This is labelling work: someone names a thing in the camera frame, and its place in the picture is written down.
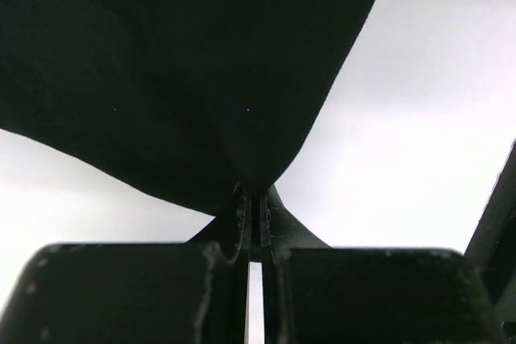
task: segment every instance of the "white background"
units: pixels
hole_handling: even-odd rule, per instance
[[[464,251],[515,106],[516,0],[377,0],[278,190],[332,246]],[[0,131],[0,308],[44,244],[184,241],[209,221]],[[259,277],[253,265],[251,343]]]

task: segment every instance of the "white surface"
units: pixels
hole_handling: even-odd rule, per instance
[[[377,0],[284,203],[333,246],[463,251],[516,138],[515,64],[516,0]],[[0,131],[0,305],[44,244],[184,241],[209,220]]]

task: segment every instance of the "black fabric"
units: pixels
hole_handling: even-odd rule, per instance
[[[374,0],[0,0],[0,127],[216,213],[302,146]]]

